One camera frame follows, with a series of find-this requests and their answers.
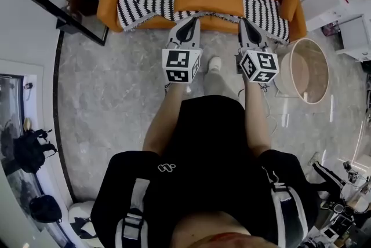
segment black bag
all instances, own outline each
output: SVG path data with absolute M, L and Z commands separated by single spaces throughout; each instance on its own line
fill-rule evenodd
M 371 74 L 371 61 L 363 61 L 361 62 L 361 66 L 366 74 Z
M 49 132 L 51 130 L 48 132 L 44 130 L 37 130 L 36 132 L 29 130 L 24 135 L 13 140 L 14 159 L 26 173 L 36 174 L 45 162 L 44 152 L 50 150 L 54 151 L 54 154 L 57 152 L 57 149 L 50 142 L 40 145 L 38 141 L 38 138 L 43 138 L 46 141 Z
M 34 220 L 40 223 L 61 221 L 62 211 L 51 195 L 43 195 L 30 201 L 30 212 Z

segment logo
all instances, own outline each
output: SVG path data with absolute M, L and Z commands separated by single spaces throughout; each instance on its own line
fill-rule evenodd
M 170 50 L 166 66 L 188 68 L 189 60 L 190 60 L 189 51 Z
M 192 67 L 192 79 L 195 78 L 198 68 L 199 68 L 199 56 L 197 57 L 195 64 Z
M 271 55 L 270 53 L 258 53 L 257 58 L 259 59 L 261 68 L 277 70 L 276 64 L 274 63 L 273 55 Z
M 256 67 L 254 66 L 248 54 L 246 54 L 245 58 L 242 60 L 241 67 L 248 78 L 251 78 L 255 74 Z
M 160 172 L 167 171 L 171 173 L 173 169 L 175 169 L 175 165 L 173 163 L 171 163 L 170 165 L 168 163 L 164 163 L 163 165 L 158 165 L 157 168 L 160 170 Z
M 179 70 L 166 70 L 169 82 L 188 82 L 188 72 Z
M 268 82 L 275 75 L 270 72 L 260 72 L 254 80 L 260 80 L 260 82 Z

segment black curved floor trim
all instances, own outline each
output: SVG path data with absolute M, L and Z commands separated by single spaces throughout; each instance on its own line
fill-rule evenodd
M 59 153 L 59 159 L 60 163 L 62 165 L 62 170 L 64 174 L 64 178 L 67 183 L 68 190 L 70 192 L 70 195 L 72 197 L 73 203 L 77 203 L 76 196 L 74 194 L 74 190 L 72 188 L 71 180 L 68 175 L 67 167 L 66 167 L 66 160 L 64 159 L 63 154 L 63 147 L 62 147 L 62 141 L 60 137 L 60 128 L 59 128 L 59 116 L 58 116 L 58 78 L 59 78 L 59 63 L 60 63 L 60 55 L 62 50 L 62 44 L 63 44 L 63 38 L 64 38 L 64 32 L 60 31 L 59 38 L 58 38 L 58 44 L 57 44 L 57 50 L 56 50 L 56 59 L 54 61 L 54 74 L 53 74 L 53 117 L 54 117 L 54 128 L 55 128 L 55 134 L 56 134 L 56 141 L 57 141 L 57 148 Z

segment strap buckle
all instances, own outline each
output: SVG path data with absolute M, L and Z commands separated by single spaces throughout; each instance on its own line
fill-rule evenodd
M 289 188 L 285 183 L 273 182 L 271 183 L 271 189 L 276 194 L 281 202 L 291 199 Z
M 130 209 L 125 217 L 124 222 L 125 225 L 123 226 L 123 237 L 126 239 L 138 240 L 140 230 L 143 225 L 142 212 L 138 209 Z

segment black t-shirt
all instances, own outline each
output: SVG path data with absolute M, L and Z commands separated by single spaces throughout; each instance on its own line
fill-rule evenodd
M 159 165 L 169 165 L 160 171 Z M 206 96 L 182 102 L 164 155 L 123 152 L 110 161 L 92 211 L 106 248 L 114 247 L 119 220 L 130 207 L 136 178 L 150 180 L 144 197 L 149 247 L 169 247 L 176 224 L 203 211 L 223 211 L 252 235 L 277 244 L 277 221 L 264 166 L 298 193 L 310 230 L 319 198 L 292 154 L 275 150 L 255 158 L 248 148 L 245 111 L 239 102 Z

